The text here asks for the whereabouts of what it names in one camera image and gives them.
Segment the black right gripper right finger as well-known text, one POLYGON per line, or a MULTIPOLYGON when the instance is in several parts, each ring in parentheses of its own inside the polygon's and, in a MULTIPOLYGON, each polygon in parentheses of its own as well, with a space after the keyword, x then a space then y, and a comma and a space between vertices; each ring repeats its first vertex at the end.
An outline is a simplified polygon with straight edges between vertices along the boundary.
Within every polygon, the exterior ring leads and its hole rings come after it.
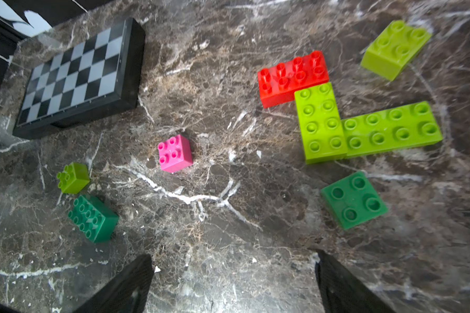
POLYGON ((330 254, 319 249, 315 276, 325 312, 391 312, 394 310, 330 254))

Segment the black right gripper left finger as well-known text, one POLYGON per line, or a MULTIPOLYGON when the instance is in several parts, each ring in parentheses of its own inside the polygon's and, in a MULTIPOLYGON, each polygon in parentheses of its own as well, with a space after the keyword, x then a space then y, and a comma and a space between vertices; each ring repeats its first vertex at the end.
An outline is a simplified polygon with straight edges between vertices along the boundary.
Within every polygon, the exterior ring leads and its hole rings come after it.
POLYGON ((149 254, 139 255, 76 312, 143 312, 154 268, 149 254))

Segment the dark green long lego brick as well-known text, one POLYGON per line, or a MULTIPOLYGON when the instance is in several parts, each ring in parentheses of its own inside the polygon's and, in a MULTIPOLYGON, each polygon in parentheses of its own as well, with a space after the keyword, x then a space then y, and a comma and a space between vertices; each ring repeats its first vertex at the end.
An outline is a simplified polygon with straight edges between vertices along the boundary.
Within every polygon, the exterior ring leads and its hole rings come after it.
POLYGON ((119 216, 109 209, 99 198, 81 195, 74 200, 73 209, 68 217, 76 227, 93 243, 110 240, 119 216))

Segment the pink lego brick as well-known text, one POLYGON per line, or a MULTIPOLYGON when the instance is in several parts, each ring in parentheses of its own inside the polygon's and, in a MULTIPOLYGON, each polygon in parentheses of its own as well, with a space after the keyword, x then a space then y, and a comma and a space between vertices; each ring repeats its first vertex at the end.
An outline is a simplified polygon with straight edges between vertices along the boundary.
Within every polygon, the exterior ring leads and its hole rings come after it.
POLYGON ((163 171, 175 173, 193 164, 189 140, 178 134, 157 146, 163 171))

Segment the red lego brick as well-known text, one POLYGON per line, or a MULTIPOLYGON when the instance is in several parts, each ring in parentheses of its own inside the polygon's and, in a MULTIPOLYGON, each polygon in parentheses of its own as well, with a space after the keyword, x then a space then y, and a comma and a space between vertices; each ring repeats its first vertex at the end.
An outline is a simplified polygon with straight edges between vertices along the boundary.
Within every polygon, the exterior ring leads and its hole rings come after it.
POLYGON ((329 82, 321 51, 279 63, 258 72, 260 99, 264 108, 291 102, 295 92, 329 82))

